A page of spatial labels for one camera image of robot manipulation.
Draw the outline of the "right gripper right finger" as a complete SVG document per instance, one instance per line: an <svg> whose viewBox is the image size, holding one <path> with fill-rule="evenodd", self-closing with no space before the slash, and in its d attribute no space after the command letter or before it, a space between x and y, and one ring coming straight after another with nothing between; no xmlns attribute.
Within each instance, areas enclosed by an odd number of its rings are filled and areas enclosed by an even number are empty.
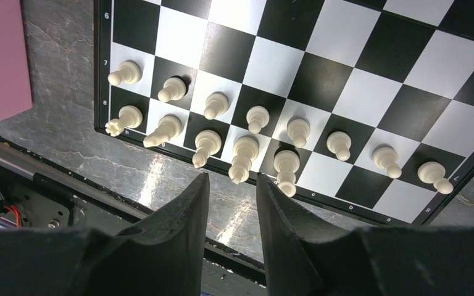
<svg viewBox="0 0 474 296"><path fill-rule="evenodd" d="M268 294L355 295L338 258L353 233L301 206L264 174L256 189Z"/></svg>

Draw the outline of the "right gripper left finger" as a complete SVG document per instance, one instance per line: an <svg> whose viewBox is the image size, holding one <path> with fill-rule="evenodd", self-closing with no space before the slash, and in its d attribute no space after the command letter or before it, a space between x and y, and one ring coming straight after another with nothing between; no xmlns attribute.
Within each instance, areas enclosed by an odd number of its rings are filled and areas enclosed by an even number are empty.
<svg viewBox="0 0 474 296"><path fill-rule="evenodd" d="M200 295L210 181L111 236L91 231L74 295Z"/></svg>

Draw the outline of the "white chess queen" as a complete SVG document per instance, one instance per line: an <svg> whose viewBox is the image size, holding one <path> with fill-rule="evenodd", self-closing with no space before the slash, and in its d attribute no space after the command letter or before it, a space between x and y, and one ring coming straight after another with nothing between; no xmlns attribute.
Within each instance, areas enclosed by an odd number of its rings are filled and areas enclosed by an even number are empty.
<svg viewBox="0 0 474 296"><path fill-rule="evenodd" d="M291 150L282 150L274 156L274 169L278 172L276 176L277 186L288 197L296 193L295 172L300 167L299 156Z"/></svg>

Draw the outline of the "white chess knight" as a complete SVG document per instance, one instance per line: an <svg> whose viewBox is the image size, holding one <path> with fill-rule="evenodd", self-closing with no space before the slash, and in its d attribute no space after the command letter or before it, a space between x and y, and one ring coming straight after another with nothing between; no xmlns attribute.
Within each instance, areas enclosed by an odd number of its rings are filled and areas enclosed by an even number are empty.
<svg viewBox="0 0 474 296"><path fill-rule="evenodd" d="M160 146L177 137L182 131L183 125L181 121L174 115L166 115L159 120L157 128L143 139L143 146Z"/></svg>

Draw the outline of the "black white chessboard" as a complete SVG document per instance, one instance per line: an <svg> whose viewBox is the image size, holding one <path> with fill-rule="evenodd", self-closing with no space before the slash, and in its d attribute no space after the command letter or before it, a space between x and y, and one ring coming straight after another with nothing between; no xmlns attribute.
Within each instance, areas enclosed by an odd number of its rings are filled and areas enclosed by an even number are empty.
<svg viewBox="0 0 474 296"><path fill-rule="evenodd" d="M108 75L124 61L142 78L114 86ZM166 79L186 94L161 102ZM221 92L229 109L204 117L206 99ZM277 182L274 156L295 152L295 199L376 224L429 223L474 176L474 1L95 1L94 128L133 105L143 121L115 138L143 146L159 120L176 116L183 131L144 147L190 162L194 140L212 130L221 149L203 166L228 176L233 144L259 143L249 178ZM270 115L258 134L247 111ZM287 124L304 119L303 148ZM351 138L345 162L326 146L331 133ZM398 154L402 174L388 177L372 161L380 147ZM438 162L453 185L439 193L417 176Z"/></svg>

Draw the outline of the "pink plastic tray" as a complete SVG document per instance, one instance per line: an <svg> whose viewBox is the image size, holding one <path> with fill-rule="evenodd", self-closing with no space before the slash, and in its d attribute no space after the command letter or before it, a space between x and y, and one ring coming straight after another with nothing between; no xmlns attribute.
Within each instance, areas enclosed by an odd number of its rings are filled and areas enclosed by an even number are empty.
<svg viewBox="0 0 474 296"><path fill-rule="evenodd" d="M0 1L0 121L32 105L20 1Z"/></svg>

